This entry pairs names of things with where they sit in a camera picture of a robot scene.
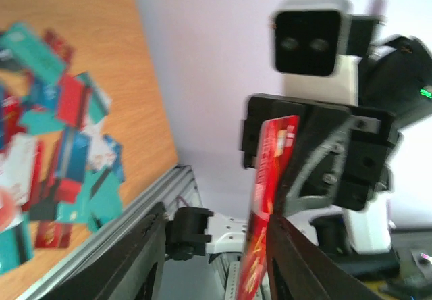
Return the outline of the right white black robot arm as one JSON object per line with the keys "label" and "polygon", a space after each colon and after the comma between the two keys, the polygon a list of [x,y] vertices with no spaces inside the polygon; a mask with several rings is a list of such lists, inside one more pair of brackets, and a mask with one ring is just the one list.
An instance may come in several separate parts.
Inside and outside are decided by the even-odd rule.
{"label": "right white black robot arm", "polygon": [[243,165],[252,168],[257,160],[261,126],[271,118],[299,115],[297,132],[310,128],[314,111],[322,113],[321,123],[342,108],[350,110],[350,134],[340,143],[346,154],[336,174],[334,204],[347,210],[347,218],[321,216],[312,220],[319,248],[347,273],[374,278],[395,276],[400,268],[385,224],[366,227],[371,211],[386,214],[381,206],[392,181],[387,157],[400,139],[399,130],[431,113],[428,84],[431,82],[431,55],[416,38],[396,36],[386,42],[390,54],[374,60],[368,46],[351,46],[348,55],[360,58],[346,79],[337,81],[335,95],[323,77],[335,68],[333,49],[321,39],[285,37],[275,42],[276,67],[291,76],[310,76],[294,92],[289,79],[286,97],[253,95],[243,122]]}

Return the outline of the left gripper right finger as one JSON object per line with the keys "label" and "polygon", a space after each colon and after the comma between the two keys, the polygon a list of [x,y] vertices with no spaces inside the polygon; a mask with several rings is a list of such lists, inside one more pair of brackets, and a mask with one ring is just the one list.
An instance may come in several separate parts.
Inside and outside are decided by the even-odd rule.
{"label": "left gripper right finger", "polygon": [[267,264],[272,299],[381,298],[345,273],[287,219],[275,214],[267,229]]}

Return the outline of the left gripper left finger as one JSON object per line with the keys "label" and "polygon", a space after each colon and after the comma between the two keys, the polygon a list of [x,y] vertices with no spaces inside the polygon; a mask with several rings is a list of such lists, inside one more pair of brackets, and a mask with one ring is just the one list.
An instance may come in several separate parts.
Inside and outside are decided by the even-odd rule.
{"label": "left gripper left finger", "polygon": [[156,203],[114,246],[45,300],[156,299],[165,261],[165,206]]}

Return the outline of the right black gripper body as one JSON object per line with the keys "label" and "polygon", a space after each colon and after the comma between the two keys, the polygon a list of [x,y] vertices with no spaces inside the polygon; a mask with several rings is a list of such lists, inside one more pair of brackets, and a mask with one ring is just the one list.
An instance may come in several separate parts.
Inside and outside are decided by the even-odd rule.
{"label": "right black gripper body", "polygon": [[274,211],[290,216],[336,205],[361,211],[391,188],[387,159],[400,139],[387,111],[308,99],[255,94],[247,102],[243,166],[257,163],[264,121],[299,116],[294,154],[277,186]]}

